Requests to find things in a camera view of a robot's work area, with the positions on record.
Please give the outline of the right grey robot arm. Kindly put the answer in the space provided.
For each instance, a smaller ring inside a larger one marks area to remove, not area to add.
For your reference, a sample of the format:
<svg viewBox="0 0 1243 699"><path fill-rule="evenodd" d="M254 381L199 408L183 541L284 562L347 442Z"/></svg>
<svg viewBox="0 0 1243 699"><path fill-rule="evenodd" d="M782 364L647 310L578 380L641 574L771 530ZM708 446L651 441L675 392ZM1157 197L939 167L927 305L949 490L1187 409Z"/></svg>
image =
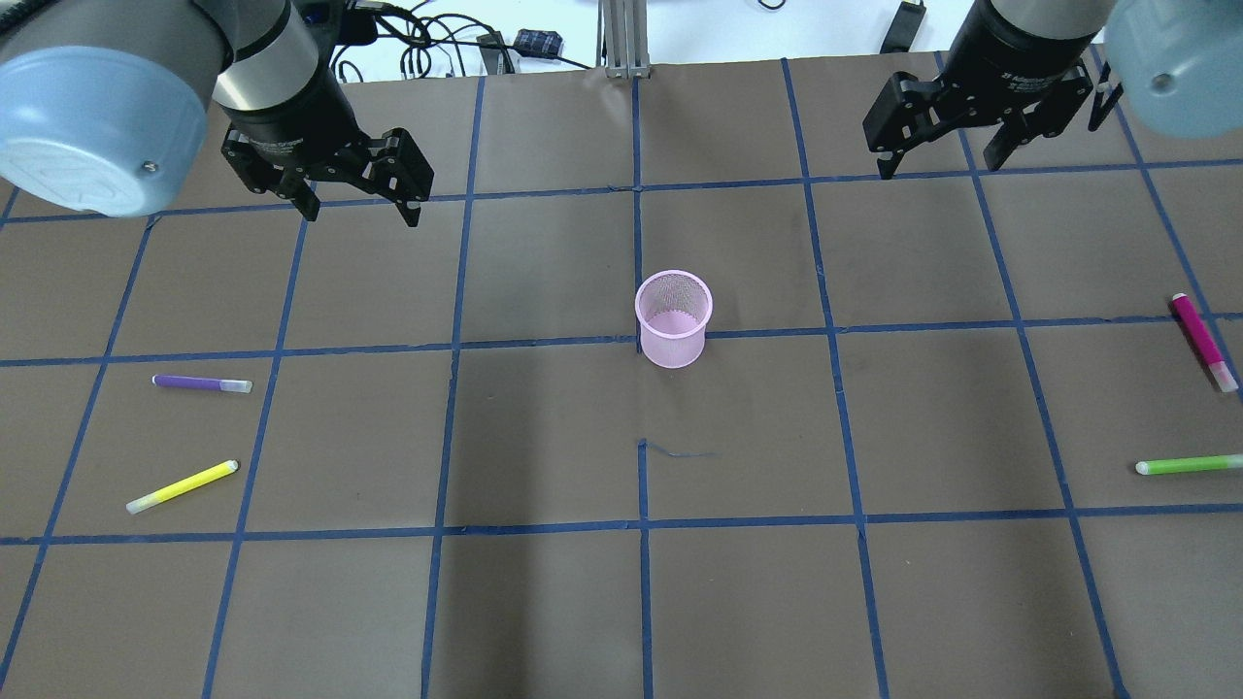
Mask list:
<svg viewBox="0 0 1243 699"><path fill-rule="evenodd" d="M904 155L989 127L989 170L1062 134L1084 104L1098 129L1120 100L1155 132L1207 139L1241 127L1238 1L975 1L936 80L889 76L861 119L891 179Z"/></svg>

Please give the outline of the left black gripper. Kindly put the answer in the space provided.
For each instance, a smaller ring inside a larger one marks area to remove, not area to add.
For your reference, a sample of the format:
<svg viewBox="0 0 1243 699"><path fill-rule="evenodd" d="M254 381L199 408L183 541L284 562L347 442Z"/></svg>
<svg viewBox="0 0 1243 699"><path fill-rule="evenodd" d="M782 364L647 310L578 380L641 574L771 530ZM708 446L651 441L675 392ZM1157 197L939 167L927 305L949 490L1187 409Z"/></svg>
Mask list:
<svg viewBox="0 0 1243 699"><path fill-rule="evenodd" d="M283 103L257 111L225 104L221 109L230 128L245 139L227 142L220 150L249 190L275 193L290 172L288 201L306 221L319 216L319 199L308 183L319 182L382 193L408 228L419 225L435 177L426 155L403 128L387 131L379 141L360 131L351 102L324 63Z"/></svg>

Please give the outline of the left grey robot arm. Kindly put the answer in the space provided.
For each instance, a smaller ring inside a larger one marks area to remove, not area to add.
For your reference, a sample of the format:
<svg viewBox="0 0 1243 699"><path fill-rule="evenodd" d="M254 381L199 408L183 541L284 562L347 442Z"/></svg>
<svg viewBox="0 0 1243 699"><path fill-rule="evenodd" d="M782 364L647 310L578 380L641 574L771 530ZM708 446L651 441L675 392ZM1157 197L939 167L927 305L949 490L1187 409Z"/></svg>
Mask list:
<svg viewBox="0 0 1243 699"><path fill-rule="evenodd" d="M314 183L420 220L434 172L401 128L359 127L334 49L364 46L399 9L374 1L5 1L2 178L67 211L150 216L181 194L206 142L249 192L314 221Z"/></svg>

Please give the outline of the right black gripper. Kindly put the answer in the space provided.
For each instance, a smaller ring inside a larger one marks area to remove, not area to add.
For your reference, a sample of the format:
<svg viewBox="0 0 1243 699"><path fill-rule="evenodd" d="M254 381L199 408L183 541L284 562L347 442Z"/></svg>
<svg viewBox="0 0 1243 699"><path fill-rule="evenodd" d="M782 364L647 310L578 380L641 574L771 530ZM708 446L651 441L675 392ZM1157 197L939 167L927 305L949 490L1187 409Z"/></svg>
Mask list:
<svg viewBox="0 0 1243 699"><path fill-rule="evenodd" d="M947 132L1001 122L983 150L991 172L1040 132L1062 132L1083 106L1089 85L1081 56L1093 32L1070 39L1025 31L997 10L971 10L936 80L892 73L861 129L888 182L921 132Z"/></svg>

